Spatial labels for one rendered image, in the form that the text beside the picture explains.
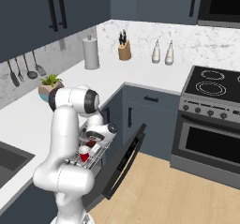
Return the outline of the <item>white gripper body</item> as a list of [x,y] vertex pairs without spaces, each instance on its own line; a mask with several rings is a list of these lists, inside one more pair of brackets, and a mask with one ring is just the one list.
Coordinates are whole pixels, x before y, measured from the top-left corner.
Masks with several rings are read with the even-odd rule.
[[95,144],[95,146],[90,150],[89,156],[93,157],[99,149],[100,149],[100,145]]

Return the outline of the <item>red cup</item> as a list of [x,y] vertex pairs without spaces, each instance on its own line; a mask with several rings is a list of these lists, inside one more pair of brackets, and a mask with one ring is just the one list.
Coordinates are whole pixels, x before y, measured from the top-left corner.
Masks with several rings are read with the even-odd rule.
[[89,158],[90,148],[86,145],[79,147],[79,156],[82,162],[85,162]]

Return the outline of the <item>dark dishwasher door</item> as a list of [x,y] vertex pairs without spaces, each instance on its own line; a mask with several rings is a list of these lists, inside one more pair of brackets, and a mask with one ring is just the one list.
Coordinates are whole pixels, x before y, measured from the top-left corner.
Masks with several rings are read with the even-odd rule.
[[128,171],[142,146],[145,137],[145,128],[146,124],[142,124],[103,168],[104,184],[101,194],[106,199],[109,200],[113,196],[128,174]]

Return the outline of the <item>dark blue corner cupboard door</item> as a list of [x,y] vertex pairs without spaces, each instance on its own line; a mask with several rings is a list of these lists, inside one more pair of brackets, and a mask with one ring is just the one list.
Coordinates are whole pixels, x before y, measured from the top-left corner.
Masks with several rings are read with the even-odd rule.
[[124,118],[124,104],[125,104],[126,88],[122,87],[102,108],[103,122],[107,123],[106,108],[110,107],[111,122],[117,129],[117,134],[114,137],[110,147],[102,156],[102,165],[105,166],[112,157],[118,152],[123,145],[123,118]]

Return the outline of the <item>dark blue base cupboard door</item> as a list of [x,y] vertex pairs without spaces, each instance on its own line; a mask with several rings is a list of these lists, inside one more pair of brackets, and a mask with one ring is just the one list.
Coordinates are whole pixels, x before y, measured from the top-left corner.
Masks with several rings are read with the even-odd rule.
[[[128,107],[132,108],[131,127],[128,127]],[[170,160],[177,112],[144,107],[127,103],[124,117],[124,139],[128,140],[142,124],[146,124],[145,137],[140,149],[141,153]]]

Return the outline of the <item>green plant in pot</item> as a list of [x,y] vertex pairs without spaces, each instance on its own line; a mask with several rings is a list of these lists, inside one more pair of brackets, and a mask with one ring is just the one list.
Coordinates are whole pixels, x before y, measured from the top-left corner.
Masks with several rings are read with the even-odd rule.
[[51,74],[45,79],[41,79],[41,83],[38,87],[38,94],[43,101],[47,102],[49,99],[49,93],[53,89],[63,86],[63,81],[58,78],[57,74]]

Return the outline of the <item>dark grey sink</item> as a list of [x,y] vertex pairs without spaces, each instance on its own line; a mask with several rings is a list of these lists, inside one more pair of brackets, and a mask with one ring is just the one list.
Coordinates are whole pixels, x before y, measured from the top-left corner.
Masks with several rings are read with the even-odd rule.
[[0,188],[35,156],[17,147],[0,142]]

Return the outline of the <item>dark blue sink cupboard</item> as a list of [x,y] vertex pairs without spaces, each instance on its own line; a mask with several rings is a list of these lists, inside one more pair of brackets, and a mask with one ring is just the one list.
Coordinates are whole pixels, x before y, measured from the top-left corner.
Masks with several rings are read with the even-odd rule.
[[56,215],[54,194],[31,184],[0,216],[0,224],[50,224]]

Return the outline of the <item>dark blue drawer front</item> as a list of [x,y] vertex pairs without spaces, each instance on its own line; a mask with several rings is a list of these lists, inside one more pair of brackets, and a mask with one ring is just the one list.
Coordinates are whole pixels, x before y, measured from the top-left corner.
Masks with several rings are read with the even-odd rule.
[[[152,102],[145,100],[144,97],[149,96],[156,98],[158,97],[158,102]],[[160,109],[167,112],[177,112],[180,97],[178,95],[169,94],[165,92],[159,92],[155,90],[149,90],[141,87],[127,86],[127,101],[129,103],[134,103],[142,105],[144,107]]]

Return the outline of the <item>white paper towel roll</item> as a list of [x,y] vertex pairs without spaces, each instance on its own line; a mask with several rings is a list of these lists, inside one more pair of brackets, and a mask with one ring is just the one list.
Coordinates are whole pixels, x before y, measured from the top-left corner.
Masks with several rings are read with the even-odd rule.
[[82,44],[84,68],[90,70],[99,68],[98,40],[92,36],[88,36],[82,40]]

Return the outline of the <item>grey hanging slotted spoon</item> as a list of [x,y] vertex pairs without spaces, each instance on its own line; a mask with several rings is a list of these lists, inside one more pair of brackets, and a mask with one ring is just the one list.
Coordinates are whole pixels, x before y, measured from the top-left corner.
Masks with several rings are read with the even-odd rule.
[[45,69],[36,62],[37,59],[36,59],[36,56],[35,56],[35,52],[32,52],[32,54],[33,54],[33,58],[34,58],[34,61],[35,61],[36,71],[38,72],[38,74],[39,74],[40,76],[45,76],[45,75],[46,75]]

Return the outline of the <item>black hanging ladle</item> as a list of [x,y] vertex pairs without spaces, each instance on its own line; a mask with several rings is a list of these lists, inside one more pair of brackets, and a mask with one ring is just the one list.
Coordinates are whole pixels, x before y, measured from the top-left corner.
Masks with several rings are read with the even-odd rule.
[[22,56],[23,56],[23,60],[25,62],[26,69],[27,69],[27,77],[31,80],[35,79],[38,76],[38,74],[35,71],[29,70],[27,62],[26,62],[25,54],[23,54]]

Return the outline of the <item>wooden knife block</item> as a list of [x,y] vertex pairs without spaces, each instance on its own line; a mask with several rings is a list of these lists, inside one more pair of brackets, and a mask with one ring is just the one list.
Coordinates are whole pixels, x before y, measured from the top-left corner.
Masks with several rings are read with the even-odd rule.
[[127,39],[126,30],[123,30],[119,34],[118,40],[119,40],[119,46],[118,46],[119,59],[121,61],[127,61],[131,58],[131,50],[130,50],[129,40]]

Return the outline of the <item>black hanging fork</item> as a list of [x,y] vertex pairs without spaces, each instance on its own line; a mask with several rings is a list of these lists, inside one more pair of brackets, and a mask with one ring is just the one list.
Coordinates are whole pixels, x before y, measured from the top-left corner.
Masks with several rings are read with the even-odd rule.
[[20,67],[19,67],[19,64],[18,64],[18,60],[17,58],[15,57],[14,58],[15,62],[16,62],[16,65],[17,65],[17,68],[18,68],[18,77],[20,79],[21,82],[24,82],[24,79],[23,79],[23,75],[21,73],[21,70],[20,70]]

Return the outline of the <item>black hanging spatula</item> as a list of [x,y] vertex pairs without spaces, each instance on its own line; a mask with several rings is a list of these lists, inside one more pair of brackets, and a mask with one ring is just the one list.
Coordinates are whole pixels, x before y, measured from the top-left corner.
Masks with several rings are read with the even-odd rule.
[[14,83],[14,85],[15,85],[16,87],[19,87],[19,86],[20,86],[20,83],[19,83],[19,81],[18,81],[15,73],[13,72],[13,70],[12,70],[12,68],[11,68],[11,65],[10,65],[9,60],[7,60],[7,64],[8,64],[8,67],[9,67],[9,69],[10,69],[10,78],[11,78],[12,82]]

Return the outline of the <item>grey stove with oven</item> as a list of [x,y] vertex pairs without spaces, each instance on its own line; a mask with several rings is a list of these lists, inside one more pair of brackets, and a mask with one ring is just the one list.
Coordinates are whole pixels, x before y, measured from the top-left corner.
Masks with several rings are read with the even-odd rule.
[[170,164],[240,189],[240,72],[194,66],[181,93]]

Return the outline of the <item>white bottle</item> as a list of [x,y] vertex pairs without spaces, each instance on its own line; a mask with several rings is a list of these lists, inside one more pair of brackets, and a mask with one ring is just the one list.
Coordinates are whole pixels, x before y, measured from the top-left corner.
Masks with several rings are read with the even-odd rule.
[[169,49],[166,52],[165,64],[170,66],[173,64],[173,43],[170,42]]
[[156,46],[155,46],[155,48],[153,50],[152,62],[154,64],[158,64],[160,62],[160,48],[159,48],[158,41],[156,41]]

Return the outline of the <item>black microwave oven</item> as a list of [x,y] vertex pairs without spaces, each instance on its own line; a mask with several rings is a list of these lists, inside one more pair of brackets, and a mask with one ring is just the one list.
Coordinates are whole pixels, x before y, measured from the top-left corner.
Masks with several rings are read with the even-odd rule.
[[240,29],[240,0],[201,0],[198,25]]

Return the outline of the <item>dark blue wall cupboard door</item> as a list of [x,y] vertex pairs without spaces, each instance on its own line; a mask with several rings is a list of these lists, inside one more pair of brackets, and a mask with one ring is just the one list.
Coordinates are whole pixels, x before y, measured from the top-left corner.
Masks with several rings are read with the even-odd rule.
[[59,1],[55,0],[58,23],[58,36],[68,37],[87,28],[93,27],[111,18],[110,0],[64,0],[67,17],[67,29],[61,22]]
[[48,0],[0,0],[0,63],[55,41]]

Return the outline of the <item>dark blue wall cupboard run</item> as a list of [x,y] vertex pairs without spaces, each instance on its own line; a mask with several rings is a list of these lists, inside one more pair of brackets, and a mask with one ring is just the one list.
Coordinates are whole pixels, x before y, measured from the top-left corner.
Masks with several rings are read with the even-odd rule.
[[111,18],[196,25],[201,0],[111,0]]

